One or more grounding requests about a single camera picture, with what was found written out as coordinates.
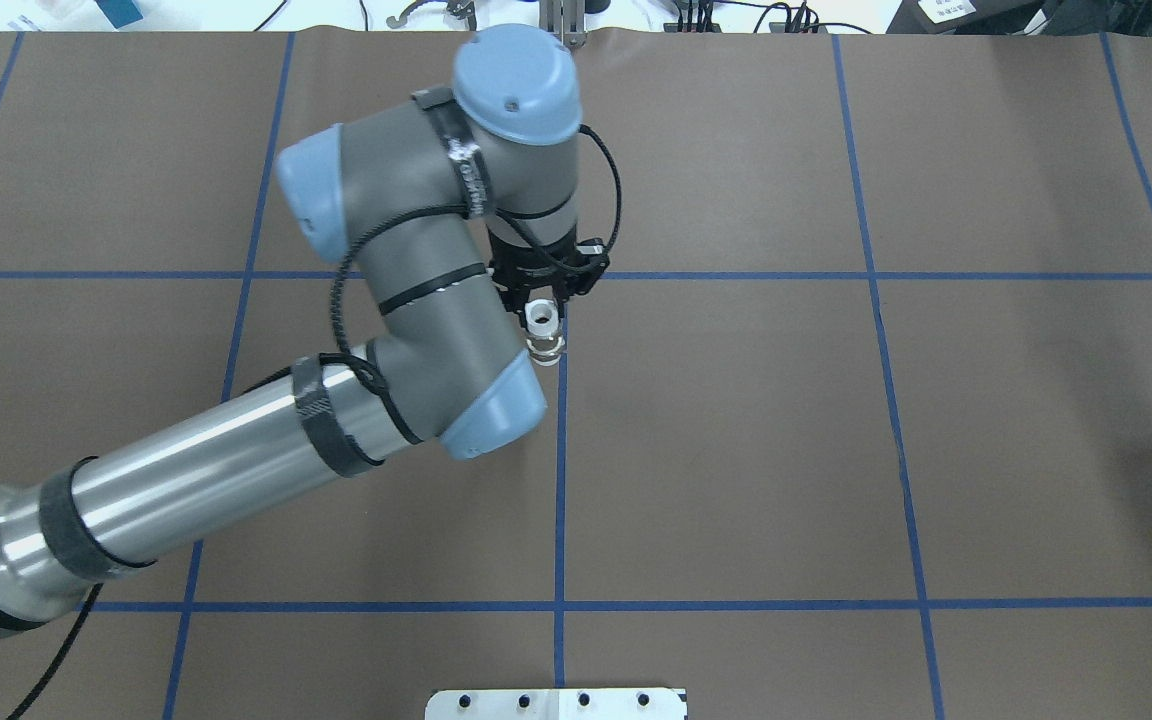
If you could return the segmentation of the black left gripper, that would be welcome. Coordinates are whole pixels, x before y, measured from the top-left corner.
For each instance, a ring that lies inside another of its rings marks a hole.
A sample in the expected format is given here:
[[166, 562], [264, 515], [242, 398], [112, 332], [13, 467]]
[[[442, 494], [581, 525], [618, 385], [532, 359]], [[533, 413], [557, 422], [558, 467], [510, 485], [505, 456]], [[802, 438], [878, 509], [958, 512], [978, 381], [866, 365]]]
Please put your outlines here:
[[576, 232], [567, 233], [553, 245], [536, 250], [518, 247], [488, 232], [492, 258], [492, 281], [508, 313], [526, 325], [525, 306], [532, 291], [550, 290], [558, 304], [558, 318], [566, 318], [566, 304], [575, 296], [593, 290], [609, 266], [609, 247], [600, 238], [576, 240]]

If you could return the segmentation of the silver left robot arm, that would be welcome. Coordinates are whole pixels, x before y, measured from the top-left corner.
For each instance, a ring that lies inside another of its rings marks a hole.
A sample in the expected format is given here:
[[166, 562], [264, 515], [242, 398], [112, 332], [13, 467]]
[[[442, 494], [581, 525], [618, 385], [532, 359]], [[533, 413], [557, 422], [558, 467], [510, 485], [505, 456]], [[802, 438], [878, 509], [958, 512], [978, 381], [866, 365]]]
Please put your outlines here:
[[472, 458], [547, 414], [535, 365], [613, 238], [579, 238], [579, 73], [553, 33], [480, 29], [447, 85], [338, 123], [273, 162], [334, 266], [333, 350], [37, 486], [0, 484], [0, 639], [100, 585], [434, 439]]

